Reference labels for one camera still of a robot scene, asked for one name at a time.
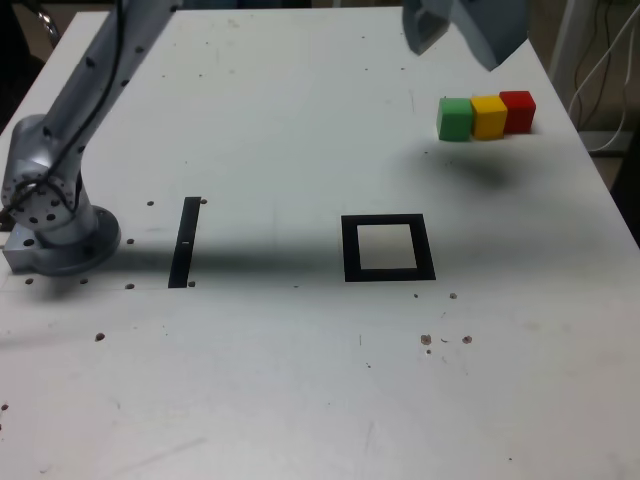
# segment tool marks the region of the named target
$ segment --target cube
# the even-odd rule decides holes
[[[507,106],[504,133],[531,133],[536,102],[529,92],[502,92],[500,98]]]
[[[466,142],[473,126],[468,98],[441,98],[438,109],[438,137],[446,142]]]
[[[473,97],[473,136],[477,140],[497,140],[504,137],[507,107],[499,96]]]

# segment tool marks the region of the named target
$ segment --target table surface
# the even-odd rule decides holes
[[[440,97],[514,89],[534,134],[437,141]],[[83,167],[123,242],[1,262],[2,478],[640,476],[640,255],[530,44],[489,73],[453,28],[413,56],[396,8],[179,12]],[[187,196],[196,287],[167,289]],[[437,280],[345,283],[341,216],[404,213]]]

